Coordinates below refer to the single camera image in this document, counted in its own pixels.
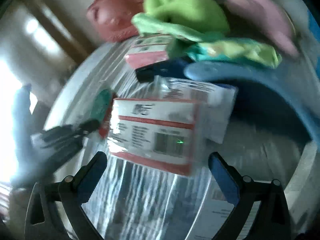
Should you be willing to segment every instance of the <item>green object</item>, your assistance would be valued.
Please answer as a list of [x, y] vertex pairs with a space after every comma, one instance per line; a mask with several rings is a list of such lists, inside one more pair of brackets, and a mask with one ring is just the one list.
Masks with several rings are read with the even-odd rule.
[[214, 41], [230, 32], [223, 10], [213, 0], [144, 0], [143, 7], [145, 14], [132, 18], [140, 34], [167, 33], [191, 41], [213, 36]]
[[273, 69], [282, 61], [281, 55], [272, 46], [247, 38], [197, 43], [189, 47], [187, 54], [194, 61], [228, 61]]
[[112, 102], [113, 92], [110, 89], [102, 90], [95, 98], [90, 113], [90, 118], [97, 119], [99, 122], [102, 122], [108, 107]]

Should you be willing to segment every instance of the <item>red object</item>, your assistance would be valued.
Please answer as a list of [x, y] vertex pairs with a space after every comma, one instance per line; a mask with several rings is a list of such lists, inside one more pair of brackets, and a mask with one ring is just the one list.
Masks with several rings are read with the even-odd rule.
[[123, 41], [138, 35], [131, 18], [143, 11], [143, 0], [95, 0], [87, 18], [100, 36], [109, 42]]

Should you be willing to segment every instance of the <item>green plush toy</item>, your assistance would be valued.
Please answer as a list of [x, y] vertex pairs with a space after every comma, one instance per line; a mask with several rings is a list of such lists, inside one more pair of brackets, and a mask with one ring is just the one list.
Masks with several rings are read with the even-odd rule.
[[144, 0], [147, 15], [183, 25], [200, 33], [230, 31], [227, 18], [214, 0]]

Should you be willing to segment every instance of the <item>black object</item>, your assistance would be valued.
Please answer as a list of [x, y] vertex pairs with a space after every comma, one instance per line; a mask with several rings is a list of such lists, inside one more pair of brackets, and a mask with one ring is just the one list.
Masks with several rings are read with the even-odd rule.
[[188, 56], [176, 57], [169, 60], [153, 63], [135, 70], [140, 83], [152, 82], [154, 76], [174, 77], [186, 79], [183, 70], [194, 61]]
[[[260, 209], [245, 239], [291, 239], [289, 211], [278, 180], [269, 184], [254, 182], [248, 176], [242, 177], [218, 153], [210, 155], [208, 164], [227, 200], [235, 204], [213, 240], [236, 240], [255, 201], [261, 201]], [[106, 155], [98, 152], [74, 177], [67, 176], [62, 182], [46, 186], [36, 183], [27, 211], [25, 240], [70, 240], [55, 201], [62, 202], [79, 240], [102, 240], [81, 204], [89, 200], [106, 166]]]
[[63, 181], [46, 186], [36, 183], [29, 202], [25, 240], [70, 240], [55, 201], [62, 202], [79, 240], [103, 240], [92, 225], [81, 204], [86, 203], [107, 167], [107, 156], [97, 152], [88, 165]]
[[51, 176], [82, 149], [83, 137], [99, 126], [97, 120], [89, 120], [76, 129], [72, 125], [57, 126], [39, 134], [17, 138], [17, 148], [20, 148], [24, 159], [18, 159], [19, 168], [11, 178], [12, 186], [33, 187], [35, 182]]
[[290, 240], [290, 215], [280, 181], [255, 182], [241, 176], [218, 153], [212, 153], [209, 169], [228, 202], [235, 205], [232, 213], [212, 240], [236, 240], [255, 201], [261, 201], [259, 211], [245, 240]]

